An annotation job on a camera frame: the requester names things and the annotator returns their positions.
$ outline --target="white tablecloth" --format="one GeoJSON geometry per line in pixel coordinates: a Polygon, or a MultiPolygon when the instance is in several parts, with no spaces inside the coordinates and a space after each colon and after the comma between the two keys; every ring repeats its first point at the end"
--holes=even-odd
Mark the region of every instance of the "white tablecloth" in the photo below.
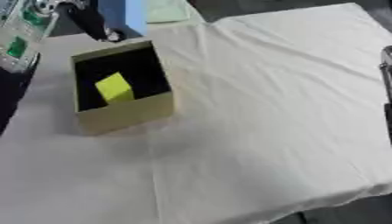
{"type": "Polygon", "coordinates": [[[392,192],[377,69],[392,43],[355,4],[153,32],[176,97],[166,120],[83,136],[52,38],[0,139],[0,222],[236,224],[392,192]]]}

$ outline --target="white cloth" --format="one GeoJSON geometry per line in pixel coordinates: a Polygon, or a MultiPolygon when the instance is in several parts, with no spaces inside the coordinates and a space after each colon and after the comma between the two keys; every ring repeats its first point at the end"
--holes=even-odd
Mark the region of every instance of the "white cloth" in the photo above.
{"type": "Polygon", "coordinates": [[[151,37],[176,114],[97,137],[77,131],[67,59],[102,44],[48,41],[0,140],[1,223],[242,224],[392,192],[377,69],[392,37],[359,6],[151,37]]]}

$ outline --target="open box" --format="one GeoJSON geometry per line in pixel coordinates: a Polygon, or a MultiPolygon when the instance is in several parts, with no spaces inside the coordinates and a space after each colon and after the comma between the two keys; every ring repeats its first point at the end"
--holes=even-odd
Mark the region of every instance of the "open box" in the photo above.
{"type": "Polygon", "coordinates": [[[91,135],[145,123],[173,113],[173,93],[150,41],[121,45],[72,57],[75,110],[91,135]],[[121,73],[135,100],[108,105],[95,83],[121,73]]]}

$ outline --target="blue object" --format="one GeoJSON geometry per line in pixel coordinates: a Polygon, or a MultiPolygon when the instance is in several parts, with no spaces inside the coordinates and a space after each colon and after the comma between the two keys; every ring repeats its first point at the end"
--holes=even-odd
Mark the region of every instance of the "blue object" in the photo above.
{"type": "Polygon", "coordinates": [[[147,32],[144,0],[100,0],[99,12],[110,28],[121,29],[129,37],[144,36],[147,32]]]}

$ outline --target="yellow cube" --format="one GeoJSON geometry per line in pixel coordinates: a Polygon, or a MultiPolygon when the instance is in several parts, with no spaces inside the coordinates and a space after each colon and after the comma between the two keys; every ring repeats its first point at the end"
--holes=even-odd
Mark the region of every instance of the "yellow cube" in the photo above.
{"type": "Polygon", "coordinates": [[[108,104],[135,100],[132,86],[120,73],[114,73],[109,77],[96,82],[95,86],[108,104]]]}

